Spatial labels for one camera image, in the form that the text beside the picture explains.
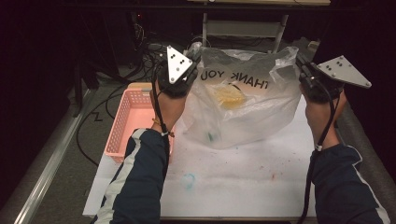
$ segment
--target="hand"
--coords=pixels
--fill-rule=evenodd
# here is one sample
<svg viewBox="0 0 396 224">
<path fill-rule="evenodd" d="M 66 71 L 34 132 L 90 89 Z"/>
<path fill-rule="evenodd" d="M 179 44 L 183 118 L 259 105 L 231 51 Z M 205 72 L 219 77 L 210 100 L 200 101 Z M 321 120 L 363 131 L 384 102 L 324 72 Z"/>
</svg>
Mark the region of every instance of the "hand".
<svg viewBox="0 0 396 224">
<path fill-rule="evenodd" d="M 156 86 L 156 92 L 158 94 L 160 92 L 160 89 L 158 87 L 158 82 L 155 82 L 155 86 Z M 155 108 L 153 91 L 151 91 L 149 94 L 151 98 L 152 107 Z M 186 96 L 181 98 L 171 98 L 170 96 L 168 96 L 163 92 L 159 95 L 158 102 L 160 104 L 160 110 L 163 116 L 163 123 L 166 125 L 168 131 L 172 130 L 176 121 L 180 118 L 181 114 L 183 114 L 187 95 L 188 94 L 186 94 Z M 157 114 L 155 115 L 155 119 L 160 121 Z M 155 122 L 153 123 L 151 129 L 159 133 L 163 132 L 161 125 Z"/>
<path fill-rule="evenodd" d="M 320 136 L 323 133 L 324 128 L 329 121 L 331 114 L 329 104 L 318 104 L 312 102 L 304 92 L 304 88 L 300 85 L 300 90 L 306 100 L 305 115 L 308 119 L 308 125 L 311 128 L 312 135 L 314 137 L 314 143 L 317 144 Z M 338 99 L 333 100 L 334 106 L 336 105 Z M 345 90 L 340 94 L 340 101 L 338 107 L 335 111 L 334 119 L 332 120 L 332 125 L 330 126 L 329 132 L 323 142 L 323 149 L 328 147 L 333 147 L 340 143 L 335 132 L 334 123 L 340 117 L 344 107 L 347 103 L 347 97 L 345 95 Z"/>
</svg>

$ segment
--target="table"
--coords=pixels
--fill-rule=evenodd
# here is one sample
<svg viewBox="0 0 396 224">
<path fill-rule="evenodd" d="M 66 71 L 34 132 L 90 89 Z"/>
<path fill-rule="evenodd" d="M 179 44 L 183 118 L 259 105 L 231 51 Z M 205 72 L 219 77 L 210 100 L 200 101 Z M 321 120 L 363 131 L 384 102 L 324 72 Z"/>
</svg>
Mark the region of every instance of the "table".
<svg viewBox="0 0 396 224">
<path fill-rule="evenodd" d="M 228 149 L 211 149 L 176 125 L 172 162 L 164 182 L 163 219 L 296 220 L 303 211 L 304 185 L 314 148 L 302 97 L 294 120 L 272 137 Z M 84 208 L 94 216 L 119 167 L 103 156 Z M 315 217 L 311 191 L 308 216 Z"/>
</svg>

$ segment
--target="paint mark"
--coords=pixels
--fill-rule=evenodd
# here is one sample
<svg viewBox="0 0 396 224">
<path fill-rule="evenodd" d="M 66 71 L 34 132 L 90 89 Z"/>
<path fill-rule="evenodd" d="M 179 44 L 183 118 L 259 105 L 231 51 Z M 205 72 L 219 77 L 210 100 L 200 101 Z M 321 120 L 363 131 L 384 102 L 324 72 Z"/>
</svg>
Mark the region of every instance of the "paint mark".
<svg viewBox="0 0 396 224">
<path fill-rule="evenodd" d="M 213 142 L 213 136 L 212 136 L 212 134 L 208 133 L 207 136 L 209 137 L 209 141 L 210 141 L 210 142 Z"/>
<path fill-rule="evenodd" d="M 183 177 L 181 178 L 181 184 L 185 189 L 192 189 L 192 187 L 194 186 L 194 182 L 195 182 L 195 175 L 193 174 L 186 174 L 183 175 Z"/>
<path fill-rule="evenodd" d="M 102 119 L 99 119 L 99 112 L 91 112 L 91 114 L 95 115 L 95 120 L 94 121 L 103 121 Z"/>
</svg>

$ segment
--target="triangular metal plate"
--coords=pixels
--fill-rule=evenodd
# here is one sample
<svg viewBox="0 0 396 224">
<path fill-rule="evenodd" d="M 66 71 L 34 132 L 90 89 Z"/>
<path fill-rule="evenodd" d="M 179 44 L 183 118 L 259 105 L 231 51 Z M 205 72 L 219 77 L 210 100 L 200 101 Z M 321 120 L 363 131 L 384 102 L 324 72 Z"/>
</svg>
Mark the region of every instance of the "triangular metal plate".
<svg viewBox="0 0 396 224">
<path fill-rule="evenodd" d="M 318 64 L 318 69 L 332 79 L 357 85 L 363 88 L 372 86 L 361 72 L 356 69 L 344 56 L 337 57 L 325 63 Z"/>
<path fill-rule="evenodd" d="M 168 46 L 166 52 L 168 56 L 169 83 L 174 84 L 190 68 L 192 61 L 171 46 Z"/>
</svg>

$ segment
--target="dark background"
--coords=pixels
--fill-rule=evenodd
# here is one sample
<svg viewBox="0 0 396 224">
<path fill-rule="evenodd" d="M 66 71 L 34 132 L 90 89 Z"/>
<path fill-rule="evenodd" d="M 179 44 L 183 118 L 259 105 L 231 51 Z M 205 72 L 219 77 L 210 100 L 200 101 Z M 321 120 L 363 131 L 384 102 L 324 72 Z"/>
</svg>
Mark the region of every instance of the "dark background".
<svg viewBox="0 0 396 224">
<path fill-rule="evenodd" d="M 138 2 L 164 4 L 164 1 L 113 1 Z M 69 107 L 67 93 L 74 85 L 77 64 L 85 66 L 80 75 L 90 87 L 95 87 L 95 71 L 116 77 L 118 64 L 139 61 L 139 53 L 134 50 L 134 33 L 125 20 L 127 12 L 81 11 L 60 7 L 62 3 L 21 0 L 3 1 L 0 6 L 0 170 L 4 183 L 0 207 Z M 96 4 L 97 1 L 79 3 Z M 184 3 L 166 1 L 166 4 Z M 373 83 L 370 90 L 347 86 L 346 92 L 375 151 L 395 179 L 392 147 L 396 133 L 396 17 L 392 12 L 395 3 L 391 0 L 332 0 L 331 7 L 361 7 L 361 11 L 291 14 L 284 39 L 292 41 L 302 36 L 320 39 L 316 63 L 345 55 Z M 145 29 L 155 32 L 155 38 L 187 46 L 192 35 L 201 33 L 200 13 L 145 11 L 141 15 Z M 222 13 L 218 17 L 275 20 L 279 15 L 247 17 L 241 12 Z"/>
</svg>

